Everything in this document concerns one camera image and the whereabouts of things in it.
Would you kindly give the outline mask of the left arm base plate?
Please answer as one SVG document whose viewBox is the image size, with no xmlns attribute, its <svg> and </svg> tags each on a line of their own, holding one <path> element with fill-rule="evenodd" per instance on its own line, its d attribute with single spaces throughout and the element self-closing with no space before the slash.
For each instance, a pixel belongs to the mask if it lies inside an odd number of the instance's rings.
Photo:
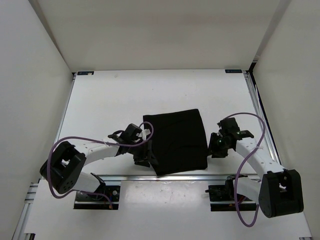
<svg viewBox="0 0 320 240">
<path fill-rule="evenodd" d="M 107 181 L 103 189 L 110 202 L 101 195 L 88 195 L 77 191 L 74 198 L 75 210 L 118 210 L 120 202 L 121 183 Z"/>
</svg>

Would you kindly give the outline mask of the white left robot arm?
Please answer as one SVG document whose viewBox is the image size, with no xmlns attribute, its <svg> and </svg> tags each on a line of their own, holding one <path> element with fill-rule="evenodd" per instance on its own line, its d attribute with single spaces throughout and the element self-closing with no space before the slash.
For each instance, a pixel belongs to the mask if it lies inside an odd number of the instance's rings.
<svg viewBox="0 0 320 240">
<path fill-rule="evenodd" d="M 84 166 L 124 154 L 131 154 L 137 165 L 159 165 L 152 151 L 151 140 L 127 144 L 91 140 L 82 145 L 62 141 L 50 151 L 39 172 L 47 180 L 51 193 L 57 199 L 73 191 L 81 191 L 87 192 L 93 200 L 100 200 L 105 194 L 102 179 L 94 173 L 83 172 Z"/>
</svg>

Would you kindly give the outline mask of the black skirt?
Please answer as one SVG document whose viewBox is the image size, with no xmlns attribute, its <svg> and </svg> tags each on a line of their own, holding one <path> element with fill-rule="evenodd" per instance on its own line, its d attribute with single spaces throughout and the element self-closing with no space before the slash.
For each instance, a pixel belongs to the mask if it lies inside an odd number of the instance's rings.
<svg viewBox="0 0 320 240">
<path fill-rule="evenodd" d="M 207 137 L 197 108 L 144 115 L 143 121 L 153 126 L 152 153 L 158 164 L 152 167 L 157 176 L 208 167 Z"/>
</svg>

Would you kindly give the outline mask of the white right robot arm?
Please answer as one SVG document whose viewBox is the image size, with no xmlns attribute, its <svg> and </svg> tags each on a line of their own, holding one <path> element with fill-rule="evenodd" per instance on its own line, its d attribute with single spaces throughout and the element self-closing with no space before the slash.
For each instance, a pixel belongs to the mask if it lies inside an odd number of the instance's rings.
<svg viewBox="0 0 320 240">
<path fill-rule="evenodd" d="M 225 181 L 224 193 L 230 200 L 240 196 L 256 202 L 267 218 L 301 213 L 304 210 L 300 174 L 285 169 L 258 146 L 254 135 L 248 130 L 237 130 L 224 134 L 222 130 L 210 135 L 209 155 L 225 158 L 233 149 L 248 163 L 259 176 L 260 182 L 246 175 L 230 175 Z"/>
</svg>

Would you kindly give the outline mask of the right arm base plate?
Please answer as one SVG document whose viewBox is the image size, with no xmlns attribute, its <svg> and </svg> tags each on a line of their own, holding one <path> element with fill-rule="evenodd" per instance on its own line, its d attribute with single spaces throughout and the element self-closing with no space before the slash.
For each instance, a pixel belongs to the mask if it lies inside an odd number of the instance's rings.
<svg viewBox="0 0 320 240">
<path fill-rule="evenodd" d="M 211 184 L 205 190 L 209 195 L 211 212 L 236 211 L 233 182 L 227 179 L 224 184 Z M 237 194 L 237 202 L 240 211 L 255 211 L 257 204 L 248 197 Z"/>
</svg>

